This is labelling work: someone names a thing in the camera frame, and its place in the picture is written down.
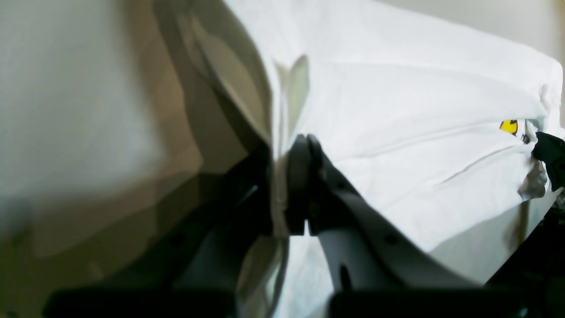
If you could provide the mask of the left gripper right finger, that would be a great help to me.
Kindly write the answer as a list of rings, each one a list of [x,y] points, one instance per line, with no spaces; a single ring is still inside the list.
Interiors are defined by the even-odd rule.
[[[482,287],[438,264],[375,211],[315,136],[288,154],[287,224],[318,237],[335,293],[329,318],[526,318],[516,288]]]

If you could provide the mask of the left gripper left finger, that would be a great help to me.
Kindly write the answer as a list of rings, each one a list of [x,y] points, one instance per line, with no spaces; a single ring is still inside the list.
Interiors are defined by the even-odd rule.
[[[236,164],[214,195],[125,269],[52,294],[46,318],[238,318],[244,258],[272,233],[270,152]]]

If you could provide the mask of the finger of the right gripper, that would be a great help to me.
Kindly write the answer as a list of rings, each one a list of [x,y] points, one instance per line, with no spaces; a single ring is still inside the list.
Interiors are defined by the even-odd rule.
[[[533,149],[533,157],[545,163],[551,191],[557,191],[565,185],[565,142],[545,132],[537,132],[535,136],[537,142]]]

